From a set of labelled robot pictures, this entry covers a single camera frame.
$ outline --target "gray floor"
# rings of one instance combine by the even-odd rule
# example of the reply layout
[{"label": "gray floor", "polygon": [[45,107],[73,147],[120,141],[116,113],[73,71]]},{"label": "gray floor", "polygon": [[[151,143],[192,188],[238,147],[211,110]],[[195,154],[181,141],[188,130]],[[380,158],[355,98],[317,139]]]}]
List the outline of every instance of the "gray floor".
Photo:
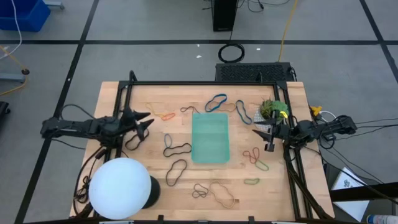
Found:
[{"label": "gray floor", "polygon": [[[253,13],[245,5],[238,9],[232,39],[280,40],[294,1],[283,6],[265,6]],[[366,0],[385,40],[398,40],[395,0]],[[79,40],[93,0],[63,0],[64,11],[53,9],[43,29],[25,40]],[[211,12],[202,10],[201,0],[99,0],[88,40],[202,40],[228,39],[230,33],[214,33]],[[251,3],[257,10],[258,5]],[[16,32],[0,30],[2,40],[17,39]],[[357,0],[300,0],[287,40],[376,40],[372,27]],[[24,44],[15,56],[30,68],[27,86],[0,96],[11,104],[12,113],[0,132],[0,221],[14,221],[27,183],[42,147],[41,122],[53,115],[77,45]],[[133,69],[139,80],[214,80],[221,45],[85,45],[66,103],[82,105],[94,112],[101,82],[125,80]],[[244,45],[243,62],[275,62],[279,45]],[[398,60],[398,45],[389,45]],[[226,49],[226,58],[238,54]],[[380,45],[286,45],[282,61],[290,62],[304,82],[311,105],[322,105],[334,114],[347,114],[355,121],[391,118],[398,110],[398,83]],[[0,72],[19,72],[6,58]],[[16,83],[0,83],[3,92]],[[65,117],[85,119],[74,109]],[[336,143],[351,162],[384,182],[398,181],[398,128]],[[84,146],[85,141],[64,138]],[[325,158],[344,165],[329,152]],[[83,151],[57,142],[51,144],[25,222],[68,217],[73,186]],[[352,167],[359,175],[363,172]],[[351,220],[336,209],[342,220]],[[372,202],[367,213],[391,213],[388,202]]]}]

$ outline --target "blue rubber band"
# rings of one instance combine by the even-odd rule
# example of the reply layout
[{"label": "blue rubber band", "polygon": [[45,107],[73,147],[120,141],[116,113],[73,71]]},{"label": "blue rubber band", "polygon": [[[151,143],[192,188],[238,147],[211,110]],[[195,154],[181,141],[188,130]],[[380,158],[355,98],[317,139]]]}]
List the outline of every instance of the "blue rubber band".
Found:
[{"label": "blue rubber band", "polygon": [[[167,145],[166,136],[168,136],[168,137],[170,138],[170,145]],[[164,145],[165,145],[166,147],[172,147],[172,144],[173,144],[173,139],[172,139],[171,135],[165,134],[165,135],[164,135]]]},{"label": "blue rubber band", "polygon": [[[243,116],[242,116],[241,112],[239,112],[238,102],[241,102],[241,103],[242,103],[242,108],[243,108],[243,111],[244,111],[244,115],[247,117],[247,119],[250,120],[250,123],[246,122],[246,121],[243,119]],[[253,120],[252,120],[252,119],[248,116],[248,114],[246,113],[246,109],[244,109],[244,103],[243,103],[243,101],[238,100],[235,104],[236,104],[236,111],[238,112],[239,116],[241,117],[241,120],[243,121],[243,123],[245,123],[245,124],[251,124],[251,123],[253,123]]]},{"label": "blue rubber band", "polygon": [[[208,106],[212,101],[214,101],[215,98],[221,97],[221,96],[224,96],[225,99],[221,100],[221,102],[219,102],[218,105],[215,106],[215,107],[213,107],[211,110],[207,110],[207,106]],[[212,111],[214,111],[214,110],[217,110],[217,109],[221,106],[221,104],[224,103],[224,102],[226,101],[226,99],[227,99],[227,97],[226,97],[226,94],[224,94],[224,93],[215,95],[215,96],[213,97],[213,99],[211,99],[211,100],[210,100],[209,102],[207,102],[207,104],[205,105],[205,111],[206,111],[206,112],[212,112]]]}]

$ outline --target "wooden tabletop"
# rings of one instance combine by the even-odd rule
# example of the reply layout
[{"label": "wooden tabletop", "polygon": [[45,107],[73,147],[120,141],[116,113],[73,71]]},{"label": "wooden tabletop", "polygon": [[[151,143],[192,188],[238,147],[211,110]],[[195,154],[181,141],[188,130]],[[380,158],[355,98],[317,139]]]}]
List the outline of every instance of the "wooden tabletop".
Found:
[{"label": "wooden tabletop", "polygon": [[[111,116],[117,92],[117,82],[103,82],[95,110],[95,117]],[[303,83],[288,83],[292,112],[298,120],[311,119],[308,111],[307,97]],[[149,111],[145,104],[151,103],[156,113],[171,113],[176,115],[168,121],[151,115],[144,120],[154,118],[149,126],[149,137],[141,143],[135,151],[125,147],[123,151],[130,157],[145,165],[149,174],[155,177],[161,187],[159,201],[148,209],[143,209],[131,217],[133,220],[156,220],[158,215],[164,215],[165,220],[219,220],[219,221],[245,221],[248,216],[254,216],[258,221],[265,220],[294,220],[292,200],[289,190],[289,181],[285,161],[282,158],[282,142],[275,140],[275,151],[265,152],[264,142],[251,130],[255,125],[244,124],[236,111],[228,113],[229,124],[229,150],[231,159],[225,164],[194,164],[190,154],[181,154],[164,157],[164,135],[169,133],[173,139],[173,146],[191,143],[192,138],[192,112],[180,112],[181,107],[195,106],[199,112],[204,112],[207,101],[214,95],[225,93],[227,103],[243,100],[248,115],[253,118],[262,99],[274,99],[271,86],[148,86],[137,85],[132,88],[130,107],[139,112]],[[126,134],[126,142],[134,133]],[[99,148],[99,142],[89,140],[84,161]],[[253,147],[260,149],[260,160],[269,166],[268,171],[262,171],[249,162],[242,155],[243,151],[251,151]],[[311,142],[308,147],[318,150],[316,142]],[[309,191],[316,198],[323,209],[334,217],[329,191],[323,172],[320,156],[310,150],[301,150],[303,167],[307,178]],[[178,180],[177,184],[169,187],[165,182],[166,172],[173,162],[185,159],[188,167]],[[81,178],[89,173],[92,161],[85,167]],[[97,162],[96,170],[101,165]],[[170,181],[179,175],[183,164],[176,164],[170,173]],[[257,185],[244,184],[244,179],[260,178]],[[225,185],[234,195],[236,203],[230,209],[224,208],[215,201],[212,194],[205,198],[193,198],[193,185],[196,183],[208,187],[218,180]],[[225,203],[232,202],[230,195],[220,186],[214,185],[217,196]],[[298,190],[300,211],[305,216],[302,196]],[[84,205],[78,204],[81,211]]]}]

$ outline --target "black box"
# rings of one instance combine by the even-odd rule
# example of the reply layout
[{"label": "black box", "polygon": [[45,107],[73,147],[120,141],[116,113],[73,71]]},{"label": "black box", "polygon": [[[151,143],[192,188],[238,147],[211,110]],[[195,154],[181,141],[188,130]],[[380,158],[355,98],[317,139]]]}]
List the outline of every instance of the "black box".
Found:
[{"label": "black box", "polygon": [[213,31],[232,31],[238,0],[211,0]]}]

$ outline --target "green plastic container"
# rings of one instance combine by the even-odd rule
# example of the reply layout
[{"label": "green plastic container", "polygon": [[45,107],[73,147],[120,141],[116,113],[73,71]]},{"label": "green plastic container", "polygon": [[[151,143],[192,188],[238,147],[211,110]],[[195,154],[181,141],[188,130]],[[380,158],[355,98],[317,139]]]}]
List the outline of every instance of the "green plastic container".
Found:
[{"label": "green plastic container", "polygon": [[229,161],[227,114],[193,114],[192,161],[202,164]]}]

